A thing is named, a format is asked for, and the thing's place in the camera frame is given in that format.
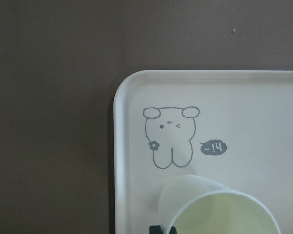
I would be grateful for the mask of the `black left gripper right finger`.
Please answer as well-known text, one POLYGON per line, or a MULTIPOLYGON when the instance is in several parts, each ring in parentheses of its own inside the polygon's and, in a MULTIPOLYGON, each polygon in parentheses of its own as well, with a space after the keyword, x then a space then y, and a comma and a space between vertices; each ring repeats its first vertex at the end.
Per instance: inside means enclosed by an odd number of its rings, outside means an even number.
POLYGON ((169 234, 176 234, 176 228, 174 226, 171 227, 169 234))

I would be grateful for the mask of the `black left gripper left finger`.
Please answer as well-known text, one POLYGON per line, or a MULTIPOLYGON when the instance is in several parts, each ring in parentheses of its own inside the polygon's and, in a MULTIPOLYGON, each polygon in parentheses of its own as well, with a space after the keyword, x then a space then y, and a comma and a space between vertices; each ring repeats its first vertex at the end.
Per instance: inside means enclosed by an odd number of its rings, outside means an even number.
POLYGON ((150 234, 163 234, 163 231, 162 231, 160 225, 151 225, 149 227, 149 233, 150 234))

